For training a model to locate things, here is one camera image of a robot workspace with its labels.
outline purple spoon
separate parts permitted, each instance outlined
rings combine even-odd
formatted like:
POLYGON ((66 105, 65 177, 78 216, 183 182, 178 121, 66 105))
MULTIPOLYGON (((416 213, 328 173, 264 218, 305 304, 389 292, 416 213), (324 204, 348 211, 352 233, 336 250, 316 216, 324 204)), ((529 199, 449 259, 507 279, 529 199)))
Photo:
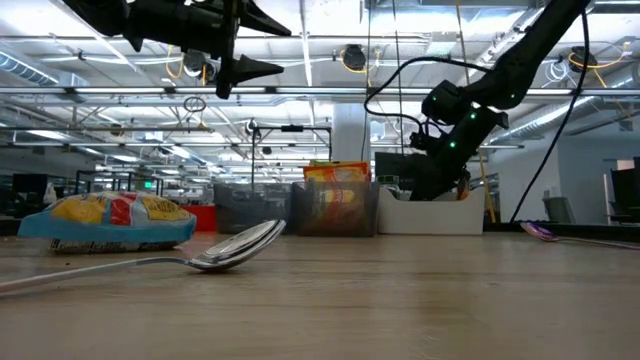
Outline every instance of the purple spoon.
POLYGON ((535 237, 535 238, 537 238, 539 240, 542 240, 544 242, 557 243, 557 242, 560 242, 560 241, 578 241, 578 242, 582 242, 582 243, 611 246, 611 247, 622 248, 622 249, 640 250, 639 246, 626 245, 626 244, 620 244, 620 243, 614 243, 614 242, 608 242, 608 241, 589 240, 589 239, 581 239, 581 238, 574 238, 574 237, 559 238, 554 233, 552 233, 551 231, 549 231, 549 230, 547 230, 547 229, 545 229, 543 227, 540 227, 540 226, 538 226, 536 224, 533 224, 533 223, 523 222, 523 223, 520 223, 520 226, 529 235, 531 235, 531 236, 533 236, 533 237, 535 237))

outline black cable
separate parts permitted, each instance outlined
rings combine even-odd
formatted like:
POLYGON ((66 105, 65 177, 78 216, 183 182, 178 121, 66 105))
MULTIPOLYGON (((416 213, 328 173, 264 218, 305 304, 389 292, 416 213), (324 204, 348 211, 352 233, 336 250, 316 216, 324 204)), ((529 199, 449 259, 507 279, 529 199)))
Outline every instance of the black cable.
POLYGON ((409 119, 409 120, 415 122, 416 124, 418 124, 418 128, 420 129, 420 131, 422 131, 422 124, 420 123, 420 121, 418 119, 414 118, 413 116, 409 116, 409 115, 405 115, 405 114, 385 114, 385 113, 380 113, 380 112, 376 112, 376 111, 373 111, 373 110, 369 109, 369 101, 371 101, 371 99, 373 99, 374 96, 378 95, 380 92, 382 92, 382 90, 384 90, 387 86, 389 86, 389 84, 391 84, 391 82, 393 82, 393 80, 400 74, 400 72, 404 68, 406 68, 407 66, 409 66, 409 65, 411 65, 413 63, 420 62, 420 61, 434 61, 434 62, 439 62, 439 63, 444 63, 444 64, 468 67, 468 68, 476 69, 476 70, 482 71, 482 72, 491 71, 491 70, 489 70, 487 68, 484 68, 482 66, 479 66, 479 65, 469 64, 469 63, 466 63, 464 61, 452 60, 452 59, 448 59, 448 58, 441 58, 441 57, 437 57, 437 56, 420 56, 420 57, 417 57, 417 58, 413 58, 413 59, 405 61, 402 65, 400 65, 400 67, 393 73, 393 75, 391 75, 391 77, 384 84, 382 84, 382 86, 380 86, 375 91, 373 91, 369 96, 367 96, 367 99, 364 102, 365 111, 367 113, 371 114, 371 115, 376 115, 376 116, 393 116, 393 117, 401 117, 401 118, 404 118, 404 119, 409 119))
MULTIPOLYGON (((367 70, 367 79, 365 80, 365 89, 366 92, 369 92, 369 64, 371 62, 371 20, 373 16, 373 6, 371 6, 371 0, 369 0, 369 30, 367 32, 367 63, 365 64, 367 70)), ((367 126, 369 126, 369 112, 364 113, 364 127, 362 128, 362 149, 360 149, 360 161, 364 161, 364 148, 367 144, 367 126)))
MULTIPOLYGON (((589 54, 589 22, 587 20, 587 13, 585 10, 582 10, 582 30, 584 32, 584 53, 589 54)), ((540 173, 544 169, 544 166, 547 164, 547 161, 549 160, 549 157, 551 156, 553 149, 556 147, 556 143, 558 142, 558 139, 560 139, 562 130, 564 130, 564 127, 569 122, 569 118, 571 117, 573 108, 576 105, 576 101, 578 100, 578 97, 582 92, 582 85, 584 84, 584 79, 587 76, 588 69, 589 69, 589 56, 585 56, 584 62, 582 65, 582 72, 580 73, 580 80, 578 80, 578 86, 576 86, 574 90, 575 92, 573 94, 573 99, 571 99, 571 104, 569 105, 567 114, 562 120, 562 123, 560 124, 560 127, 556 132, 556 135, 553 137, 553 140, 551 141, 551 146, 549 146, 549 149, 547 150, 547 153, 545 154, 542 160, 542 163, 540 164, 540 167, 538 167, 538 170, 536 171, 535 175, 533 175, 533 179, 531 179, 531 181, 529 182, 529 185, 527 186, 527 190, 525 190, 524 194, 522 194, 522 197, 518 202, 518 206, 516 207, 516 210, 513 212, 513 215, 511 216, 511 220, 509 220, 510 223, 516 220, 516 216, 518 216, 518 213, 520 212, 520 208, 522 208, 522 204, 524 204, 524 201, 527 198, 527 195, 529 195, 529 191, 531 191, 533 184, 536 182, 536 180, 538 180, 538 176, 540 176, 540 173)))
MULTIPOLYGON (((395 23, 395 31, 396 31, 396 60, 398 62, 398 68, 400 68, 400 40, 398 39, 398 20, 396 18, 396 0, 391 1, 391 6, 393 7, 393 22, 395 23)), ((402 111, 402 74, 398 73, 398 100, 400 101, 400 114, 404 114, 402 111)), ((400 121, 400 151, 404 156, 404 122, 402 121, 402 116, 398 117, 398 121, 400 121)))

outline spoon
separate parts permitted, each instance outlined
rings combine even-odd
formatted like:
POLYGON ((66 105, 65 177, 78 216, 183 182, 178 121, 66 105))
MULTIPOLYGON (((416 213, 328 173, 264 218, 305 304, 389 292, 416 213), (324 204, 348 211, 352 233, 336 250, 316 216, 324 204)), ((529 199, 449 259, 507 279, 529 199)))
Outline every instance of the spoon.
POLYGON ((258 254, 280 235, 285 225, 286 223, 283 220, 267 221, 247 229, 238 235, 232 236, 191 260, 174 257, 155 257, 62 271, 0 283, 0 293, 93 275, 110 270, 159 263, 175 263, 190 266, 201 271, 220 272, 240 265, 258 254))
POLYGON ((574 238, 574 237, 559 238, 551 231, 533 223, 523 222, 523 223, 520 223, 520 226, 529 235, 532 235, 533 237, 538 238, 539 240, 542 240, 544 242, 557 243, 560 241, 577 241, 577 242, 588 243, 588 244, 597 244, 597 245, 611 246, 611 247, 630 249, 630 250, 640 250, 640 247, 638 246, 620 244, 620 243, 609 242, 609 241, 590 240, 590 239, 582 239, 582 238, 574 238))

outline silver spoon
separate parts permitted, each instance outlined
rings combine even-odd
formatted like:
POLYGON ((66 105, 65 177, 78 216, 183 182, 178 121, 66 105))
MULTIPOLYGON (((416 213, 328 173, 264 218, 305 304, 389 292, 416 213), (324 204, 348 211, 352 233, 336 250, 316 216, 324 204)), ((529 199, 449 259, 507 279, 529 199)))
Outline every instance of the silver spoon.
POLYGON ((286 223, 282 220, 267 221, 243 231, 238 235, 232 236, 191 260, 173 257, 156 257, 62 271, 0 283, 0 293, 81 276, 94 275, 105 271, 158 263, 176 263, 191 266, 202 271, 219 272, 240 265, 258 254, 280 235, 285 225, 286 223))

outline office desk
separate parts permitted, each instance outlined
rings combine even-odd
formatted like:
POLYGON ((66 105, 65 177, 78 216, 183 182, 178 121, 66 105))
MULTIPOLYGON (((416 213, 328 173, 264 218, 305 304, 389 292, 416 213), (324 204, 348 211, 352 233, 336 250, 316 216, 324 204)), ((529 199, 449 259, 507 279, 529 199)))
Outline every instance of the office desk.
MULTIPOLYGON (((0 239, 0 278, 151 255, 35 245, 0 239)), ((0 334, 5 359, 637 359, 640 254, 509 234, 283 237, 224 275, 151 265, 2 295, 0 334)))

